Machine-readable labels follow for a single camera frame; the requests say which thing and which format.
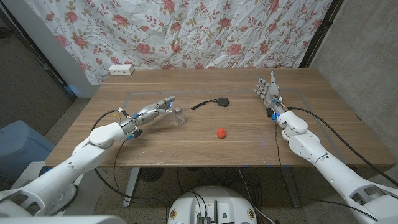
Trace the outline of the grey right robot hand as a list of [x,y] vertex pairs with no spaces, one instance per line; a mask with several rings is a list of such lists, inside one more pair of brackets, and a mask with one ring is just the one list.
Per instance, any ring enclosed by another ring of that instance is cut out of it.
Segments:
[[282,97],[280,95],[280,89],[276,84],[276,78],[274,71],[271,71],[271,80],[267,82],[265,79],[260,78],[259,84],[253,89],[260,99],[266,106],[267,116],[278,118],[282,113],[285,113],[287,109],[283,105]]

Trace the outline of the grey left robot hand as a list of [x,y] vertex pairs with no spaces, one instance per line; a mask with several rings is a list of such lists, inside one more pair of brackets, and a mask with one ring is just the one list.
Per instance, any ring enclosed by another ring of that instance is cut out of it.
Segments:
[[158,103],[153,103],[143,107],[139,112],[130,118],[126,118],[120,123],[121,129],[127,134],[132,133],[138,129],[139,126],[152,122],[160,114],[171,114],[172,102],[175,101],[174,96],[170,96],[160,100]]

